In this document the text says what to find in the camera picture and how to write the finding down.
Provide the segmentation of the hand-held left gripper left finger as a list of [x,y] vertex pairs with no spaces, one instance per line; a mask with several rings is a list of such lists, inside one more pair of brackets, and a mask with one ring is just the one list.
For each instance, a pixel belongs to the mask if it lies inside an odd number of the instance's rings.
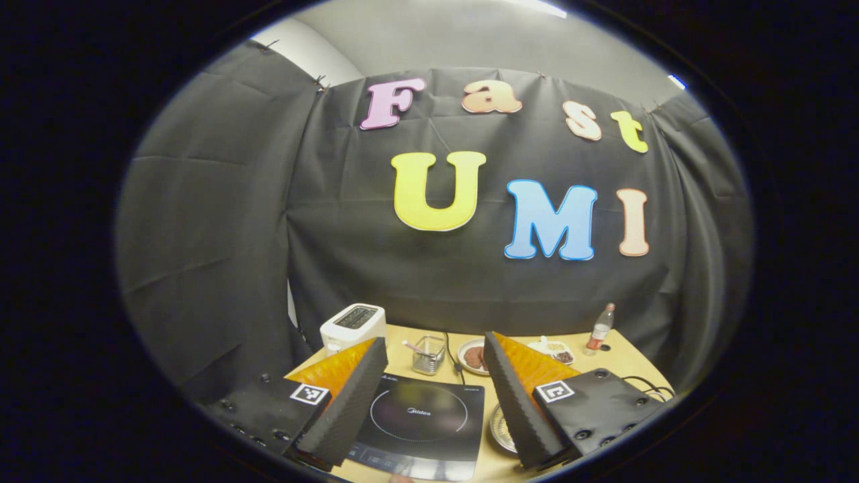
[[201,406],[278,458],[331,470],[356,442],[387,364],[385,338],[371,337],[294,375],[248,383]]

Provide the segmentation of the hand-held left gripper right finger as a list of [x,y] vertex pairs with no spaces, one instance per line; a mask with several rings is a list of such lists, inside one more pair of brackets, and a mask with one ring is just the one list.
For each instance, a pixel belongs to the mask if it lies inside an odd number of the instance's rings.
[[485,333],[483,358],[525,468],[583,458],[666,404],[610,370],[573,370],[497,332]]

